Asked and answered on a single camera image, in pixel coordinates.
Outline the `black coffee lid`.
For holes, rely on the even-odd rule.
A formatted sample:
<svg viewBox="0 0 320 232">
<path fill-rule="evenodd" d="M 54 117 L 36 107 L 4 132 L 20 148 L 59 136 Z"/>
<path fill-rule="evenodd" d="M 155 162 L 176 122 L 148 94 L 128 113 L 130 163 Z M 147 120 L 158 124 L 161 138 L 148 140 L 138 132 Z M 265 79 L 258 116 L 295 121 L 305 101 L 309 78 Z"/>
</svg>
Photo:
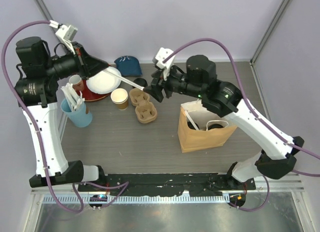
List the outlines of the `black coffee lid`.
<svg viewBox="0 0 320 232">
<path fill-rule="evenodd" d="M 221 124 L 215 123 L 215 124 L 208 126 L 207 130 L 220 129 L 220 128 L 224 128 L 224 126 L 222 126 Z"/>
<path fill-rule="evenodd" d="M 192 130 L 199 130 L 199 126 L 196 123 L 192 123 L 192 122 L 188 121 L 187 125 Z"/>
</svg>

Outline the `brown paper bag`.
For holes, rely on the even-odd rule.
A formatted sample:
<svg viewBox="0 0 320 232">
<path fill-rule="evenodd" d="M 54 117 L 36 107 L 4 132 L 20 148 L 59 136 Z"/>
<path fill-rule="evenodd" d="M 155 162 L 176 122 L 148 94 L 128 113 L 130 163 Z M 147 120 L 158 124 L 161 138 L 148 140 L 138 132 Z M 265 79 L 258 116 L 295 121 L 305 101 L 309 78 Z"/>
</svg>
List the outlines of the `brown paper bag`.
<svg viewBox="0 0 320 232">
<path fill-rule="evenodd" d="M 194 121 L 198 124 L 199 131 L 188 127 L 185 110 L 194 111 Z M 224 128 L 208 130 L 208 126 L 215 123 Z M 223 146 L 236 129 L 235 124 L 204 108 L 200 100 L 180 105 L 178 138 L 183 153 Z"/>
</svg>

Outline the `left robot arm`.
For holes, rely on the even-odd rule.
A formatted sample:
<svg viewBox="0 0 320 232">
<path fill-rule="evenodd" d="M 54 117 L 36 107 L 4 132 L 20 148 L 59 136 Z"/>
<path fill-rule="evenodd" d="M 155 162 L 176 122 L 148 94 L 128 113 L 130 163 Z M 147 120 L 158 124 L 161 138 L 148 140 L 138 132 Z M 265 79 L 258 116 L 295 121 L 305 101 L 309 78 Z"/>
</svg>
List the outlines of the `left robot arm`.
<svg viewBox="0 0 320 232">
<path fill-rule="evenodd" d="M 29 124 L 36 154 L 36 173 L 29 179 L 32 188 L 87 182 L 95 191 L 106 187 L 106 178 L 99 165 L 84 165 L 80 160 L 65 158 L 57 123 L 58 81 L 72 74 L 90 78 L 109 64 L 89 55 L 78 42 L 72 42 L 73 52 L 52 57 L 46 41 L 28 37 L 16 43 L 16 53 L 26 77 L 17 81 L 14 89 L 23 101 L 23 114 Z"/>
</svg>

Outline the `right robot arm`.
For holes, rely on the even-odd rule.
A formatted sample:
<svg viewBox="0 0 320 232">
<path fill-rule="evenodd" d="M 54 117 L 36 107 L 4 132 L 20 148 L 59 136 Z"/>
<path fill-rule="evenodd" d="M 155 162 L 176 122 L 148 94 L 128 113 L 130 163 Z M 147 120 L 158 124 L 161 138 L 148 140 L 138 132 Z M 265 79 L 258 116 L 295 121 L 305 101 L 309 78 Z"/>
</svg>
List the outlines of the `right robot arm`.
<svg viewBox="0 0 320 232">
<path fill-rule="evenodd" d="M 186 72 L 174 65 L 173 59 L 164 63 L 165 55 L 155 55 L 157 71 L 144 91 L 161 102 L 164 97 L 179 93 L 200 99 L 208 111 L 236 125 L 252 138 L 261 152 L 243 162 L 235 162 L 228 171 L 226 184 L 238 189 L 250 178 L 264 175 L 280 179 L 292 172 L 304 140 L 281 133 L 284 140 L 276 136 L 280 130 L 259 111 L 249 108 L 240 89 L 230 82 L 217 79 L 216 64 L 204 55 L 194 55 L 186 61 Z"/>
</svg>

